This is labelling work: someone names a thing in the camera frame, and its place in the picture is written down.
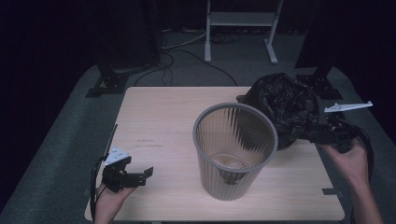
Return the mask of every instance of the wire mesh waste basket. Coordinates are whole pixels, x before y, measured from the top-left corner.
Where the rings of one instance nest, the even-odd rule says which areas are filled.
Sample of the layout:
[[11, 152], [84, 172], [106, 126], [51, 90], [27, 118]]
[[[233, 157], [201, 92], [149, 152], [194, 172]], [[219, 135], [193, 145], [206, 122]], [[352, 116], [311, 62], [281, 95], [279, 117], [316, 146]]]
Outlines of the wire mesh waste basket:
[[276, 153], [273, 123], [249, 105], [213, 105], [195, 121], [201, 182], [214, 198], [230, 201], [244, 195]]

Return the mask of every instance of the trash can rim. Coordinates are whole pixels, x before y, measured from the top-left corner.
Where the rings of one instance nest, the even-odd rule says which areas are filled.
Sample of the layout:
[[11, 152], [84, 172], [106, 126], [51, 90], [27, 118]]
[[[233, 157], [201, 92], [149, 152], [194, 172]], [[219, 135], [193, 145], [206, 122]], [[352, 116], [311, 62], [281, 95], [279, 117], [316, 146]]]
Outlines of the trash can rim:
[[[275, 142], [274, 142], [274, 147], [272, 149], [272, 152], [271, 152], [270, 156], [267, 158], [267, 160], [265, 160], [264, 162], [260, 163], [257, 166], [251, 167], [251, 168], [231, 169], [231, 168], [224, 167], [224, 166], [221, 166], [221, 165], [215, 163], [213, 160], [211, 160], [209, 157], [206, 156], [206, 154], [202, 151], [201, 147], [198, 145], [198, 139], [197, 139], [198, 125], [201, 122], [201, 120], [203, 120], [210, 113], [220, 110], [220, 109], [224, 109], [224, 108], [239, 108], [239, 109], [246, 110], [270, 126], [270, 128], [273, 131]], [[254, 108], [253, 106], [240, 104], [240, 103], [221, 103], [221, 104], [217, 104], [217, 105], [212, 105], [209, 108], [207, 108], [206, 110], [204, 110], [198, 116], [197, 120], [194, 123], [193, 130], [192, 130], [192, 138], [193, 138], [196, 150], [207, 162], [209, 162], [210, 164], [212, 164], [213, 166], [217, 167], [220, 170], [223, 170], [226, 172], [231, 172], [231, 173], [238, 173], [238, 174], [250, 173], [250, 172], [260, 170], [263, 166], [265, 166], [275, 156], [276, 150], [277, 150], [277, 145], [278, 145], [276, 128], [275, 128], [273, 122], [271, 120], [269, 120], [268, 117], [266, 117], [260, 110]]]

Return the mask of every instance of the table leg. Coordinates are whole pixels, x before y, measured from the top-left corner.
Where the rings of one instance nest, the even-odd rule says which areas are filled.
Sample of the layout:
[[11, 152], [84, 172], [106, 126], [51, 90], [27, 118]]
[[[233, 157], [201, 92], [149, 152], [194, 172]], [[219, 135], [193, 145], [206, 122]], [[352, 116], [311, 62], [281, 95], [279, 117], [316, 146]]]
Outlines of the table leg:
[[271, 26], [270, 36], [268, 39], [264, 39], [265, 47], [267, 48], [268, 55], [270, 56], [270, 60], [271, 60], [272, 64], [279, 64], [279, 62], [276, 58], [275, 52], [274, 52], [274, 48], [272, 47], [272, 42], [274, 40], [274, 35], [276, 32], [277, 23], [279, 21], [280, 10], [282, 9], [282, 5], [283, 5], [283, 0], [279, 0], [279, 2], [277, 4], [274, 20], [273, 20], [273, 23]]
[[210, 53], [210, 0], [207, 0], [207, 10], [206, 10], [206, 41], [205, 41], [205, 62], [210, 63], [211, 53]]

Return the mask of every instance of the black plastic bag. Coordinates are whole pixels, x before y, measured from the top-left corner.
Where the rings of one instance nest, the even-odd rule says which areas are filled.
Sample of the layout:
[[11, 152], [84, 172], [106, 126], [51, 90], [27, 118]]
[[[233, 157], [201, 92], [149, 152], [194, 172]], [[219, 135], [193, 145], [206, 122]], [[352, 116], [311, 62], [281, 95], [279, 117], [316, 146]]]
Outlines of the black plastic bag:
[[293, 130], [303, 130], [306, 124], [319, 120], [318, 102], [311, 88], [285, 73], [259, 78], [237, 100], [259, 109], [274, 123], [278, 149], [289, 147], [297, 140]]

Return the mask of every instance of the gray carpet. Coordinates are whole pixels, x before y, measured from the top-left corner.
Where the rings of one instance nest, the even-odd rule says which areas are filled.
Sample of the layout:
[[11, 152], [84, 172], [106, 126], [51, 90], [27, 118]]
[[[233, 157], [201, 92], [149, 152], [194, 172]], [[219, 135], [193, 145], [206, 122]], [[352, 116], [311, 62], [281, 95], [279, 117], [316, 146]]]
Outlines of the gray carpet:
[[[166, 45], [172, 46], [192, 37], [168, 33], [165, 35]], [[276, 35], [274, 49], [279, 65], [270, 64], [262, 36], [241, 35], [239, 38], [239, 41], [228, 45], [212, 45], [211, 63], [229, 73], [239, 86], [251, 86], [259, 77], [276, 72], [285, 72], [293, 77], [315, 71], [314, 68], [293, 68], [304, 42], [303, 35]], [[186, 50], [201, 59], [204, 56], [202, 41], [174, 50]], [[224, 72], [202, 63], [187, 52], [168, 51], [167, 54], [174, 58], [171, 70], [164, 69], [141, 79], [141, 76], [158, 67], [137, 74], [130, 72], [132, 75], [127, 87], [233, 86]], [[171, 58], [163, 54], [161, 62], [169, 64]], [[96, 66], [82, 76], [8, 201], [0, 223], [89, 223], [84, 218], [84, 211], [88, 202], [86, 190], [90, 186], [91, 169], [106, 149], [123, 97], [122, 94], [104, 94], [99, 98], [86, 98], [88, 89], [94, 86], [99, 76]], [[329, 80], [344, 96], [344, 100], [336, 103], [361, 103], [353, 84], [342, 72], [334, 68]], [[334, 103], [319, 100], [321, 110]], [[371, 136], [375, 149], [373, 191], [386, 223], [393, 223], [396, 220], [396, 147], [369, 109], [345, 114], [350, 122], [359, 125]], [[349, 223], [351, 201], [346, 183], [336, 173], [327, 156], [321, 151], [319, 153], [346, 210], [342, 223]]]

